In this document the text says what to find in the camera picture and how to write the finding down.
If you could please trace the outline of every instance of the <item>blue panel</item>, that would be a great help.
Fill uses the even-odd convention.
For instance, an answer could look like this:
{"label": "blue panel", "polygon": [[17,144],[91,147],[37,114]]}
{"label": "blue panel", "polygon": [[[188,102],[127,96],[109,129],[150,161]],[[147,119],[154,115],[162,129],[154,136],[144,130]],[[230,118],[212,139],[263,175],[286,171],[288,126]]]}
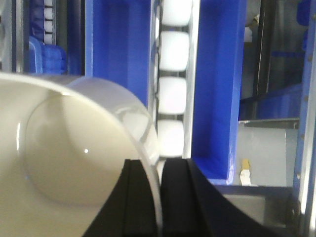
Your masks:
{"label": "blue panel", "polygon": [[308,26],[310,21],[311,0],[302,0],[297,5],[296,20],[302,26]]}
{"label": "blue panel", "polygon": [[192,157],[214,184],[233,180],[246,0],[202,0]]}
{"label": "blue panel", "polygon": [[258,102],[257,119],[298,118],[301,106],[301,84],[268,93]]}
{"label": "blue panel", "polygon": [[[311,1],[311,10],[310,16],[316,14],[316,0]],[[307,101],[304,99],[308,97],[310,91],[310,83],[312,76],[312,63],[308,60],[309,55],[313,55],[314,47],[315,47],[315,37],[316,37],[316,22],[311,17],[309,17],[309,30],[308,30],[308,38],[307,38],[307,47],[306,47],[306,55],[304,61],[304,71],[303,71],[303,80],[302,80],[302,97],[301,97],[301,109],[300,109],[300,127],[298,131],[298,142],[296,148],[296,160],[295,160],[295,170],[294,174],[298,174],[302,169],[302,155],[304,149],[304,141],[301,138],[301,135],[305,134],[306,129],[306,118],[307,118]],[[299,190],[300,180],[295,178],[294,175],[293,180],[293,189]]]}
{"label": "blue panel", "polygon": [[86,1],[86,75],[114,81],[147,104],[150,0]]}

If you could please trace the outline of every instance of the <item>metal bar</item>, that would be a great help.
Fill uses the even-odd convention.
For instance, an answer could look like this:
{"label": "metal bar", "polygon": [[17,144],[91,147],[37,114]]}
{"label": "metal bar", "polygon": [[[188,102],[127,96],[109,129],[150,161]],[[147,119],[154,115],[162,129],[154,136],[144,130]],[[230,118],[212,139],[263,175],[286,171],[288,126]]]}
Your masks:
{"label": "metal bar", "polygon": [[258,119],[239,121],[239,123],[244,123],[245,127],[298,129],[300,120],[299,118]]}
{"label": "metal bar", "polygon": [[16,71],[15,5],[11,0],[0,5],[0,70],[4,72]]}
{"label": "metal bar", "polygon": [[158,46],[160,34],[160,2],[151,1],[151,23],[150,23],[150,55],[149,55],[149,78],[147,103],[148,111],[153,118],[153,123],[157,121],[157,97],[158,92]]}
{"label": "metal bar", "polygon": [[199,25],[200,0],[193,0],[192,16],[189,24],[190,51],[186,73],[187,81],[187,105],[183,117],[184,126],[184,150],[183,158],[191,158],[192,129],[194,113],[194,93],[198,53],[198,25]]}
{"label": "metal bar", "polygon": [[16,72],[29,71],[29,0],[16,0]]}
{"label": "metal bar", "polygon": [[261,0],[253,96],[263,95],[268,92],[276,8],[277,1]]}

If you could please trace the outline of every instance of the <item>gray surface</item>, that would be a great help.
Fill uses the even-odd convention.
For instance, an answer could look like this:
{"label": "gray surface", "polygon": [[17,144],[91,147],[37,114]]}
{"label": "gray surface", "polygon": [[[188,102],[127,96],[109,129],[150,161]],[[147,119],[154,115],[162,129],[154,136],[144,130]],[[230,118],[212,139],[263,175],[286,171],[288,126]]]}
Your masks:
{"label": "gray surface", "polygon": [[234,206],[260,224],[264,224],[266,198],[247,195],[224,195]]}
{"label": "gray surface", "polygon": [[293,185],[297,134],[298,130],[286,130],[286,183],[288,187]]}
{"label": "gray surface", "polygon": [[294,173],[297,131],[244,127],[237,135],[236,172],[233,184],[239,185],[242,159],[249,159],[251,182],[259,186],[291,186]]}

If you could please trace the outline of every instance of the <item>blue plastic frame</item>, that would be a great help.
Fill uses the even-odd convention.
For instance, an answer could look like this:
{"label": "blue plastic frame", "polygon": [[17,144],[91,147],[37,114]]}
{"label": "blue plastic frame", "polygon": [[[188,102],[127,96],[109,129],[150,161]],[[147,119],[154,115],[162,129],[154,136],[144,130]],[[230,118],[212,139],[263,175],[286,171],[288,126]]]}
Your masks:
{"label": "blue plastic frame", "polygon": [[[311,9],[310,16],[316,14],[316,0],[311,0]],[[302,135],[305,134],[306,129],[306,118],[307,118],[307,100],[309,91],[310,91],[310,83],[312,76],[312,63],[308,59],[310,55],[313,55],[314,45],[315,45],[315,37],[316,37],[316,22],[311,17],[309,18],[309,30],[308,30],[308,39],[307,39],[307,47],[306,54],[304,59],[304,71],[303,71],[303,79],[302,79],[302,96],[301,96],[301,108],[300,108],[300,127],[298,131],[297,138],[297,148],[296,148],[296,160],[295,160],[295,170],[294,174],[301,173],[302,169],[302,155],[304,149],[304,140]],[[294,175],[293,180],[293,190],[299,190],[300,180]],[[298,199],[299,192],[294,192],[295,198]]]}
{"label": "blue plastic frame", "polygon": [[233,181],[246,0],[201,0],[192,158],[213,184]]}
{"label": "blue plastic frame", "polygon": [[85,3],[85,74],[114,81],[147,105],[150,0]]}

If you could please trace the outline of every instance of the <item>white block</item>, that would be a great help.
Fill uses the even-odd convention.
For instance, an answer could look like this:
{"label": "white block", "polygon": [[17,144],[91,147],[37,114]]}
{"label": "white block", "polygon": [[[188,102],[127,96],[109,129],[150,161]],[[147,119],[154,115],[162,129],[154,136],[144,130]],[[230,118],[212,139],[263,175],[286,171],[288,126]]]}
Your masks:
{"label": "white block", "polygon": [[53,6],[53,0],[44,0],[45,6]]}
{"label": "white block", "polygon": [[164,0],[162,23],[167,26],[186,26],[192,11],[192,0]]}
{"label": "white block", "polygon": [[183,114],[186,109],[187,84],[184,78],[159,79],[159,107],[161,114]]}
{"label": "white block", "polygon": [[46,32],[53,32],[53,22],[52,21],[44,21],[44,29]]}
{"label": "white block", "polygon": [[44,43],[45,44],[53,44],[53,34],[45,34],[44,35]]}
{"label": "white block", "polygon": [[180,157],[184,146],[183,123],[177,120],[158,121],[159,153],[162,157]]}
{"label": "white block", "polygon": [[44,8],[44,17],[47,20],[52,20],[53,19],[53,8],[45,7]]}
{"label": "white block", "polygon": [[185,32],[161,33],[160,69],[182,72],[189,59],[189,35]]}

